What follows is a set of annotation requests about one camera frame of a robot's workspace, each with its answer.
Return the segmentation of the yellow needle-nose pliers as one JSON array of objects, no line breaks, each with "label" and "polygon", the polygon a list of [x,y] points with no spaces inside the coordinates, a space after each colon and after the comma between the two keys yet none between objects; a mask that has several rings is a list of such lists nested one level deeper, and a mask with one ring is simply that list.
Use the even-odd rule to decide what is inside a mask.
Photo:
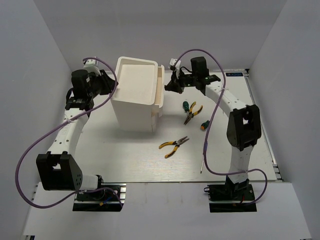
[{"label": "yellow needle-nose pliers", "polygon": [[188,136],[185,136],[185,137],[182,137],[182,138],[180,138],[180,139],[178,139],[178,140],[175,140],[175,141],[167,141],[167,142],[164,142],[164,143],[162,143],[158,148],[159,148],[159,149],[162,149],[162,148],[167,147],[167,146],[174,146],[173,150],[172,150],[170,153],[168,153],[168,154],[166,154],[166,155],[164,156],[165,159],[168,159],[168,158],[172,157],[172,156],[177,152],[178,148],[179,148],[182,144],[184,144],[185,142],[187,142],[188,140],[189,140]]},{"label": "yellow needle-nose pliers", "polygon": [[198,115],[203,110],[203,105],[201,105],[197,111],[193,112],[193,108],[195,105],[196,105],[196,102],[194,101],[191,105],[189,105],[189,111],[185,112],[187,115],[183,123],[184,125],[187,125],[194,116]]}]

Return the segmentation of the white drawer cabinet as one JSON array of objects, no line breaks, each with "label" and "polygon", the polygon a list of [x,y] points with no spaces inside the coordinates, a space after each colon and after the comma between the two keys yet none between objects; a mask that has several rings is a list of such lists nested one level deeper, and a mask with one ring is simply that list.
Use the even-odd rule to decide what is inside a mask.
[{"label": "white drawer cabinet", "polygon": [[111,104],[123,131],[153,132],[158,63],[121,56],[117,60],[117,87]]}]

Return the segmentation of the green orange stubby screwdriver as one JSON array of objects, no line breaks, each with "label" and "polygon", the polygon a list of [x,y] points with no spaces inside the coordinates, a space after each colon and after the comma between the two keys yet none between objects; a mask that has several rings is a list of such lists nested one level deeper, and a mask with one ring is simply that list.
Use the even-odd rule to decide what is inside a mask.
[{"label": "green orange stubby screwdriver", "polygon": [[201,126],[200,126],[200,129],[201,129],[202,131],[206,130],[206,129],[209,127],[209,124],[210,124],[210,120],[207,120],[207,121],[203,122],[203,123],[201,124]]}]

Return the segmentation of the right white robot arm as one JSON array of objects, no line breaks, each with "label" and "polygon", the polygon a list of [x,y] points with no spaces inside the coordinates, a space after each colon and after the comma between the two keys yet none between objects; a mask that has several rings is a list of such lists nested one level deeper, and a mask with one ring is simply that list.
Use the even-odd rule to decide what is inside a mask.
[{"label": "right white robot arm", "polygon": [[226,137],[231,145],[231,161],[225,192],[229,198],[236,200],[249,185],[251,153],[262,135],[260,110],[255,104],[248,105],[239,100],[218,76],[211,75],[203,56],[194,57],[190,62],[191,72],[185,74],[181,61],[174,58],[170,60],[172,75],[164,89],[181,94],[185,87],[195,87],[227,115]]}]

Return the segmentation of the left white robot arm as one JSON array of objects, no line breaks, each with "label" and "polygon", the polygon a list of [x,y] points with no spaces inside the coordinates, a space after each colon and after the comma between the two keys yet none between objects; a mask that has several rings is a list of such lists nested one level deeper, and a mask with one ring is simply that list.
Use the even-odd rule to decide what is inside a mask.
[{"label": "left white robot arm", "polygon": [[63,121],[57,136],[45,154],[36,158],[36,166],[47,191],[84,191],[99,200],[106,187],[100,184],[99,175],[85,175],[75,160],[76,147],[82,130],[94,108],[94,98],[112,92],[115,81],[104,70],[86,69],[71,73],[72,88],[67,92]]}]

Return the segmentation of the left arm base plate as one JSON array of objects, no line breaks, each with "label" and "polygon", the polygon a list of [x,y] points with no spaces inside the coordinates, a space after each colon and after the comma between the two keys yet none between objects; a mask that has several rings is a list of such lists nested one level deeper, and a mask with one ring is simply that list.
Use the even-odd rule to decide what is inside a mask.
[{"label": "left arm base plate", "polygon": [[73,212],[120,212],[126,198],[126,183],[103,182],[102,188],[112,189],[116,195],[107,189],[99,190],[93,193],[77,194],[73,202]]}]

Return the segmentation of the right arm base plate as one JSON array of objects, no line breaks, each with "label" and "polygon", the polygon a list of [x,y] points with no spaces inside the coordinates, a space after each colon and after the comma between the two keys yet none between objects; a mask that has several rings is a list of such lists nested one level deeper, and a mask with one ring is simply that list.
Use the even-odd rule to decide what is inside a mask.
[{"label": "right arm base plate", "polygon": [[210,213],[253,213],[257,212],[254,190],[251,184],[235,196],[226,192],[224,184],[207,185],[203,191],[208,195]]}]

